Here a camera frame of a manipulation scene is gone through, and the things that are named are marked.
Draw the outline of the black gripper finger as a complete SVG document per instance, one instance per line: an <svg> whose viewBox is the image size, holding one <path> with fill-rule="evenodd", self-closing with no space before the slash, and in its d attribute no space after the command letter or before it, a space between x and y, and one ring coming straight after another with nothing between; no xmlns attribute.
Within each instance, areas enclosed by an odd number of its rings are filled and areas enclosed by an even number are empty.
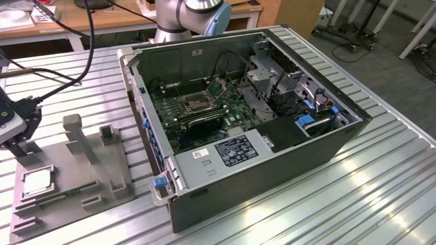
<svg viewBox="0 0 436 245"><path fill-rule="evenodd" d="M35 112L23 118L26 128L15 133L14 137L8 140L8 150L16 157L27 156L24 145L31 140L35 131L42 122L42 112Z"/></svg>

